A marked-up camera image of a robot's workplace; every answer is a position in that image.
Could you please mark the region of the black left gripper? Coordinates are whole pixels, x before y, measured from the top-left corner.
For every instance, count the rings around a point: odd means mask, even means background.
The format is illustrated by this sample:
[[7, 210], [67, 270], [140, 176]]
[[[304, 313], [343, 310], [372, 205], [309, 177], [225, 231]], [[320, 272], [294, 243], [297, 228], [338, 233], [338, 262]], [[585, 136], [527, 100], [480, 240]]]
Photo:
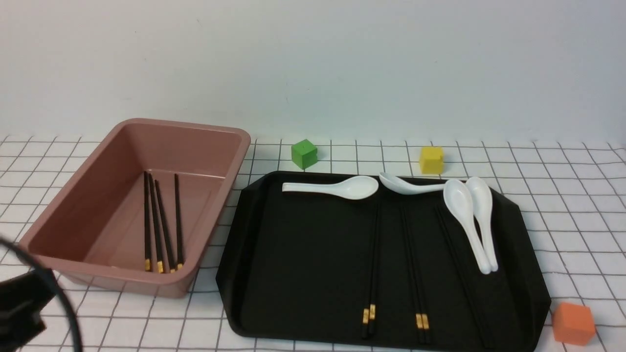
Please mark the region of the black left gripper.
[[45, 330], [41, 310], [55, 297], [34, 272], [0, 284], [0, 350], [16, 352]]

